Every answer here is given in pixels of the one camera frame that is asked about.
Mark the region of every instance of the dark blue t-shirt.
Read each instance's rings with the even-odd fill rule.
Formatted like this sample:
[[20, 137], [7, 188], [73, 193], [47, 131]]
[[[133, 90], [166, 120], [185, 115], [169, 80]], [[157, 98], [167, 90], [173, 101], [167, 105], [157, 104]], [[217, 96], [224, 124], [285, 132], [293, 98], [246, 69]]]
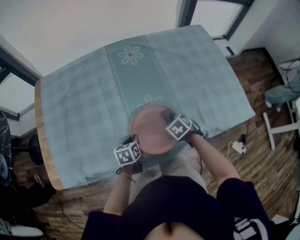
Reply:
[[143, 240], [162, 223], [183, 223], [205, 240], [270, 239], [270, 221], [252, 182], [229, 178], [214, 198], [181, 176], [150, 182], [121, 216], [90, 212], [82, 239]]

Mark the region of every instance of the person in black clothing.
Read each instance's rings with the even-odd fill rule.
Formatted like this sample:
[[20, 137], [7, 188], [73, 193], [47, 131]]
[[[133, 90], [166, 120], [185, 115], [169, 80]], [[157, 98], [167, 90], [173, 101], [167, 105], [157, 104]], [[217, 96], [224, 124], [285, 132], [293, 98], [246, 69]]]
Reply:
[[45, 204], [56, 193], [51, 184], [43, 186], [37, 174], [33, 178], [35, 183], [27, 189], [12, 190], [11, 187], [8, 191], [8, 187], [0, 184], [0, 218], [4, 221], [13, 224], [26, 211]]
[[117, 176], [103, 211], [89, 213], [83, 240], [267, 240], [271, 224], [252, 182], [204, 138], [186, 139], [218, 186], [207, 193], [201, 175], [185, 164], [161, 164], [162, 176], [143, 172], [130, 199], [132, 166]]

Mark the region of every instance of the wrist strap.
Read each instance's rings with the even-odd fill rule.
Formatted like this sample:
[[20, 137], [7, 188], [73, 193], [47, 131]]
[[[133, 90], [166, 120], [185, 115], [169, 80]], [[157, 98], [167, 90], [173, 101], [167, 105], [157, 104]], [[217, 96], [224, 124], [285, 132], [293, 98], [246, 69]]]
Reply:
[[125, 173], [124, 171], [120, 171], [119, 175], [120, 174], [125, 175], [130, 181], [132, 181], [133, 183], [136, 183], [136, 181], [128, 173]]

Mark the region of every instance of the shirt sleeve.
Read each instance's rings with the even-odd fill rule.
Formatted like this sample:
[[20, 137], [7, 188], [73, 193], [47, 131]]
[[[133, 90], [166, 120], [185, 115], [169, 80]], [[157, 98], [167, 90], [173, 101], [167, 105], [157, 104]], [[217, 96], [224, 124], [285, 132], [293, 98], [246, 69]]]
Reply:
[[115, 235], [120, 216], [101, 211], [89, 213], [82, 240], [112, 239]]
[[235, 220], [260, 221], [270, 236], [270, 221], [252, 182], [228, 178], [220, 185], [216, 198]]

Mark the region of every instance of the white desk leg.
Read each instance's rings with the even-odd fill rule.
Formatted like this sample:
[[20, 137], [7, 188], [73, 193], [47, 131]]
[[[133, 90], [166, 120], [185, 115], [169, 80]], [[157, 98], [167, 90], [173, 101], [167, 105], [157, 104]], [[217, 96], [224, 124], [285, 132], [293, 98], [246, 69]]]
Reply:
[[300, 123], [299, 122], [295, 122], [295, 123], [287, 124], [287, 125], [284, 125], [284, 126], [271, 128], [270, 122], [269, 122], [269, 119], [268, 119], [268, 116], [267, 116], [266, 112], [263, 113], [263, 118], [264, 118], [264, 121], [265, 121], [266, 129], [267, 129], [268, 134], [269, 134], [270, 144], [271, 144], [271, 149], [272, 150], [275, 149], [275, 141], [274, 141], [273, 134], [290, 132], [290, 131], [298, 130], [300, 128]]

